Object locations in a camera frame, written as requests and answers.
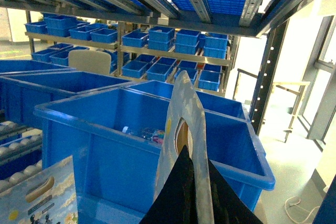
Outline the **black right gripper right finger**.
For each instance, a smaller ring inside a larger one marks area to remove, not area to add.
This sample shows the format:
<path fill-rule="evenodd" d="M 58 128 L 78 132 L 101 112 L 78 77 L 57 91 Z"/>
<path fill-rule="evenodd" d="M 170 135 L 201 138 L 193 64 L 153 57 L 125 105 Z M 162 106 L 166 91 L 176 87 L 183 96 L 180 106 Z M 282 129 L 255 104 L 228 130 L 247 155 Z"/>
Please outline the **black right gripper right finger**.
<path fill-rule="evenodd" d="M 215 223 L 262 223 L 208 160 Z"/>

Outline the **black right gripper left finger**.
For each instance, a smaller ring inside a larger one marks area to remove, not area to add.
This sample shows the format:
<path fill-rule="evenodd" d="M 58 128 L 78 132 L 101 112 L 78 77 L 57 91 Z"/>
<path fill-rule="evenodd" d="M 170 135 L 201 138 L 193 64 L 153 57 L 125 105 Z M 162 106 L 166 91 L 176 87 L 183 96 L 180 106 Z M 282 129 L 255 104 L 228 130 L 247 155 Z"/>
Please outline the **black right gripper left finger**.
<path fill-rule="evenodd" d="M 194 222 L 194 167 L 183 146 L 161 192 L 140 223 Z"/>

